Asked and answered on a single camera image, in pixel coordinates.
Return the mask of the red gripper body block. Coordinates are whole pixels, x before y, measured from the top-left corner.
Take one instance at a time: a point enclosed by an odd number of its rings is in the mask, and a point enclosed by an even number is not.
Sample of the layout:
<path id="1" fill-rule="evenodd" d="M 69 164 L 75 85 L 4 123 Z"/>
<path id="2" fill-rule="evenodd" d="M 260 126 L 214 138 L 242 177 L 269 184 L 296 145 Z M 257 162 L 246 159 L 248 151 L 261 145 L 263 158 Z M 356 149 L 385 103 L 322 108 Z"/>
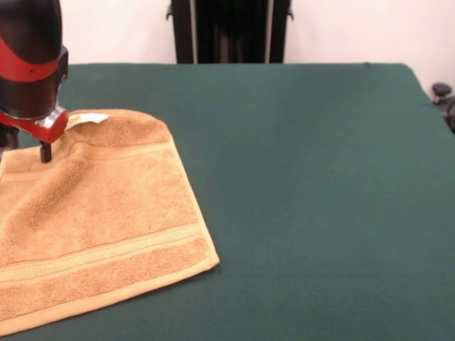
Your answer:
<path id="1" fill-rule="evenodd" d="M 52 144 L 64 133 L 68 123 L 68 110 L 53 110 L 42 119 L 13 118 L 1 112 L 1 124 L 14 126 L 34 139 Z"/>

